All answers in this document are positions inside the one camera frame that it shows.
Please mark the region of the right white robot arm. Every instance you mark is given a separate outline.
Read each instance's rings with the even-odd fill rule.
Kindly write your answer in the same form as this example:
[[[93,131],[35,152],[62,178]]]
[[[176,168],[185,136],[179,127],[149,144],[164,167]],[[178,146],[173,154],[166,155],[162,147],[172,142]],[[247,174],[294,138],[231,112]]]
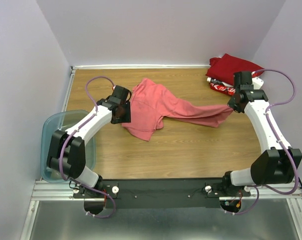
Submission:
[[[265,186],[281,195],[293,194],[299,185],[301,150],[293,148],[281,133],[271,112],[275,104],[269,103],[264,90],[254,87],[253,72],[234,73],[234,87],[228,106],[249,118],[261,155],[249,168],[226,172],[221,182],[222,193],[232,196],[239,187]]]

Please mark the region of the pink t-shirt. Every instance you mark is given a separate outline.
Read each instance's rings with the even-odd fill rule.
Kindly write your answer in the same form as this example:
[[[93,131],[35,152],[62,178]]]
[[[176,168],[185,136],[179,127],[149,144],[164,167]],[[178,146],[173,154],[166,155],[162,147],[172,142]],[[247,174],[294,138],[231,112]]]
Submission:
[[[132,89],[130,103],[131,122],[121,126],[133,136],[147,142],[156,130],[164,127],[164,117],[217,128],[233,112],[225,104],[195,106],[177,98],[165,86],[148,78]]]

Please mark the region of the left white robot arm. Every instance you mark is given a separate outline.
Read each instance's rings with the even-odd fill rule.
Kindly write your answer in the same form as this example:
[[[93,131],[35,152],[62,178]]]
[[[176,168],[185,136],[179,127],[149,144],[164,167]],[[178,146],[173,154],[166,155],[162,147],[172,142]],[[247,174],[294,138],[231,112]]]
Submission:
[[[131,122],[130,98],[132,92],[114,86],[112,95],[95,101],[95,106],[80,122],[67,130],[56,130],[51,137],[46,165],[59,171],[61,177],[84,187],[92,198],[101,194],[102,176],[86,165],[85,147],[106,124]]]

